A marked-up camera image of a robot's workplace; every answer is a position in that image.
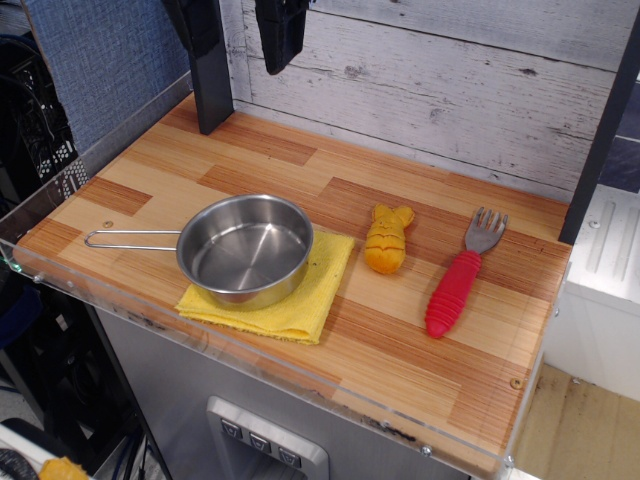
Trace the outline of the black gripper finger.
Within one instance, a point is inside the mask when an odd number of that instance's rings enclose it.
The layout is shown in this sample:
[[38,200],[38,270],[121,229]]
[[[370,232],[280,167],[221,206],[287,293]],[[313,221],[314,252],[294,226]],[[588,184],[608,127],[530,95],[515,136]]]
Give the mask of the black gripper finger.
[[259,27],[266,70],[279,74],[303,49],[308,2],[257,0]]
[[218,15],[212,0],[163,0],[162,4],[189,54],[205,56],[218,45]]

